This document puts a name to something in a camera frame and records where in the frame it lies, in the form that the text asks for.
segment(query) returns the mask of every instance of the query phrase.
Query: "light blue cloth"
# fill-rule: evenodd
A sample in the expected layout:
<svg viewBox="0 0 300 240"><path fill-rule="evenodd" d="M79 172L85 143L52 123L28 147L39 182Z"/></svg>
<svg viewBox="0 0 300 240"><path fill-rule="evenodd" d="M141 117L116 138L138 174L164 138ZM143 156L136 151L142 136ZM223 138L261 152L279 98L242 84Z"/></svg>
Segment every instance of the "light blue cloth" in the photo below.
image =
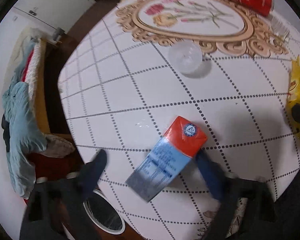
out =
<svg viewBox="0 0 300 240"><path fill-rule="evenodd" d="M24 58L31 52L33 44L25 52ZM12 187L21 197L28 199L34 187L35 169L26 155L42 152L47 148L47 140L40 132L30 109L28 84L19 82L25 66L16 68L9 89L2 96L4 116L10 123L10 152L7 161Z"/></svg>

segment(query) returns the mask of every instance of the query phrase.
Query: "cabinet handle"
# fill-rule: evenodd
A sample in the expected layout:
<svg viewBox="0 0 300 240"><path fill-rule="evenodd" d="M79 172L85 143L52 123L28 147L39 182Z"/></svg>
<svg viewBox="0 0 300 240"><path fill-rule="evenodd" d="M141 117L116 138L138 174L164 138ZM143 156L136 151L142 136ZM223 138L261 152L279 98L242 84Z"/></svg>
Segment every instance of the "cabinet handle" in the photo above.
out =
<svg viewBox="0 0 300 240"><path fill-rule="evenodd" d="M33 16L37 16L37 13L34 12L33 10L30 10L29 13L30 13L31 15L33 15Z"/></svg>

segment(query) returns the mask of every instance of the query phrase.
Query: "floor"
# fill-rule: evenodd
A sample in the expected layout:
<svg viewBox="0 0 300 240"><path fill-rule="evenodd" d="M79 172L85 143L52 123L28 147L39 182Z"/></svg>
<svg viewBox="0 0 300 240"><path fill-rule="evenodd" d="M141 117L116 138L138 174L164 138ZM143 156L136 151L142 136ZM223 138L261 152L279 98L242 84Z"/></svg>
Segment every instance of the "floor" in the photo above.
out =
<svg viewBox="0 0 300 240"><path fill-rule="evenodd" d="M57 49L50 52L46 58L44 88L51 133L70 134L58 91L58 77L61 69L85 35L88 34L95 24L114 8L119 1L120 0L96 0L96 3L75 23L68 34L62 37L62 44L60 44ZM79 156L72 156L70 159L71 161L74 159L77 160L77 162L80 162L78 157ZM60 213L63 214L64 225L66 225L66 210L62 209L62 206L59 208L61 209ZM95 229L104 240L143 239L128 224L126 224L125 231L120 235L111 235L97 226L95 226Z"/></svg>

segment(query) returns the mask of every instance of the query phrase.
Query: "clear plastic cup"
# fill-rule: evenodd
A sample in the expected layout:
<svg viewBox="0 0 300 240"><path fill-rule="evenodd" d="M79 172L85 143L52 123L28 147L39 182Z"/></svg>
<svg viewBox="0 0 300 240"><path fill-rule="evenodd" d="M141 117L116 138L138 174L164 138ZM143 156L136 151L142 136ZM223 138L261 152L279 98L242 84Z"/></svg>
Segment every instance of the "clear plastic cup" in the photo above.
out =
<svg viewBox="0 0 300 240"><path fill-rule="evenodd" d="M178 71L191 74L202 62L202 51L193 41L180 41L171 46L168 57Z"/></svg>

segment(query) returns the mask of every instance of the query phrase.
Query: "ornate gold frame design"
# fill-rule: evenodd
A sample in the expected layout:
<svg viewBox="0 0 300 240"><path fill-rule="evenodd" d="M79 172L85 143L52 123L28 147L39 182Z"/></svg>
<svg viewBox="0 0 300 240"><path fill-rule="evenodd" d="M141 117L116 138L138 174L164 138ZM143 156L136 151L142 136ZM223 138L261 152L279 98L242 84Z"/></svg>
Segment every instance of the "ornate gold frame design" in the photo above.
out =
<svg viewBox="0 0 300 240"><path fill-rule="evenodd" d="M271 32L269 25L263 19L235 2L215 0L241 16L244 22L241 31L231 35L195 35L170 32L143 23L138 13L151 1L153 0L138 0L116 11L119 17L117 23L122 26L123 31L132 33L134 41L152 41L161 46L170 46L182 39L192 39L200 46L203 54L213 53L217 49L232 56L248 54L252 57L255 55L270 57L271 52L288 54L283 41Z"/></svg>

